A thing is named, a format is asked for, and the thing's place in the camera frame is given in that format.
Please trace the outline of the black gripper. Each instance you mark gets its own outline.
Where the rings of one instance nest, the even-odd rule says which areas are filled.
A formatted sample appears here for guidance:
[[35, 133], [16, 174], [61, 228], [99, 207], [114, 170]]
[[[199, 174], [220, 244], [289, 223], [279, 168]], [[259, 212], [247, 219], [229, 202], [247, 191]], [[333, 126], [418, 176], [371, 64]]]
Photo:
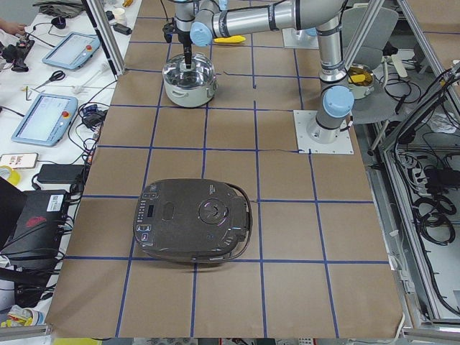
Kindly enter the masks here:
[[183, 35], [183, 52], [184, 52], [184, 58], [185, 58], [185, 67], [187, 69], [191, 69], [192, 67], [192, 42], [190, 39], [190, 33], [186, 32]]

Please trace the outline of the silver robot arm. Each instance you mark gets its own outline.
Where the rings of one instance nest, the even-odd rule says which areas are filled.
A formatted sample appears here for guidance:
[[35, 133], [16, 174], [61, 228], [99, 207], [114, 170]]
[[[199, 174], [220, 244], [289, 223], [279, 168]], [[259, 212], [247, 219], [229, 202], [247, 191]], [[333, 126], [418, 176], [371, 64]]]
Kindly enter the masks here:
[[205, 47], [215, 38], [258, 32], [314, 28], [318, 35], [321, 107], [306, 127], [315, 142], [330, 144], [354, 104], [346, 87], [342, 55], [342, 1], [277, 1], [268, 5], [229, 9], [226, 1], [176, 1], [174, 27], [187, 57], [192, 45]]

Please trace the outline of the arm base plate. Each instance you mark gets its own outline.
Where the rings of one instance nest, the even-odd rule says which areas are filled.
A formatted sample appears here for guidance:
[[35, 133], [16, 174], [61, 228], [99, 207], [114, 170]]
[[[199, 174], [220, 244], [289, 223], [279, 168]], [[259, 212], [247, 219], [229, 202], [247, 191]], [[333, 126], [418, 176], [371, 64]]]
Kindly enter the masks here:
[[316, 121], [317, 111], [294, 110], [295, 135], [299, 153], [352, 155], [349, 127], [344, 119], [337, 129], [324, 129]]
[[318, 35], [315, 28], [296, 30], [286, 28], [282, 30], [283, 43], [286, 48], [293, 49], [318, 49]]

